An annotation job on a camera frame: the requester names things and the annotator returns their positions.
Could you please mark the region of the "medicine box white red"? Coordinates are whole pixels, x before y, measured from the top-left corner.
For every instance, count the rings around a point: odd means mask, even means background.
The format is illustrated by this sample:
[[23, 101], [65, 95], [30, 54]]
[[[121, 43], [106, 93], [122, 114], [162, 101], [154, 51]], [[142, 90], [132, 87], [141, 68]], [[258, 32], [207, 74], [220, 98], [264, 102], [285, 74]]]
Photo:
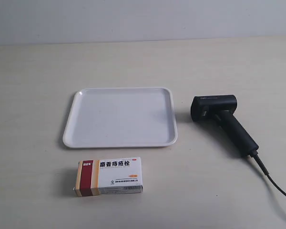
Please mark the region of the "medicine box white red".
[[141, 158], [80, 161], [73, 190], [78, 197], [142, 193]]

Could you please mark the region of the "white plastic tray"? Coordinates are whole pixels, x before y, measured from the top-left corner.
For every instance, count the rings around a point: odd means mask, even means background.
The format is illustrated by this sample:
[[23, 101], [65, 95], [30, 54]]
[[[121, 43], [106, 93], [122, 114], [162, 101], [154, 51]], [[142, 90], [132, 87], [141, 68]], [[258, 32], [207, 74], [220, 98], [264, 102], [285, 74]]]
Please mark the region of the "white plastic tray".
[[85, 88], [74, 95], [62, 142], [73, 149], [166, 147], [177, 138], [169, 89]]

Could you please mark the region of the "black barcode scanner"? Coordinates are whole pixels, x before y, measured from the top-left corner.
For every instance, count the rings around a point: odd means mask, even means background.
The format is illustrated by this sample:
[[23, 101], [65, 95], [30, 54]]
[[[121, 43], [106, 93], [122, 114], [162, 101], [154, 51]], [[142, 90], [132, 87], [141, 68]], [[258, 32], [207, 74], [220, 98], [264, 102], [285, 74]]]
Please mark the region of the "black barcode scanner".
[[237, 99], [234, 95], [195, 96], [191, 104], [194, 122], [213, 120], [226, 133], [241, 156], [257, 157], [258, 144], [234, 116]]

